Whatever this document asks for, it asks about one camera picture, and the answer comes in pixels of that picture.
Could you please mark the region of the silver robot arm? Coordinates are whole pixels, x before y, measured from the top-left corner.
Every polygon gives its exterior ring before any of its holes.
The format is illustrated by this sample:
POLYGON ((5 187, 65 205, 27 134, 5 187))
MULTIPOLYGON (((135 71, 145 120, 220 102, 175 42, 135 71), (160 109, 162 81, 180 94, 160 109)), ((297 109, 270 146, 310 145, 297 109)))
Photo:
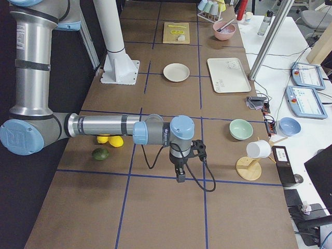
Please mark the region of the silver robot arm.
POLYGON ((80 116, 49 108, 52 31, 80 29, 79 1, 10 1, 10 13, 17 23, 16 103, 1 126, 1 143, 10 152, 30 155, 77 135, 130 135, 136 144, 168 147, 177 181, 185 180, 195 128, 188 116, 165 122, 155 114, 80 116))

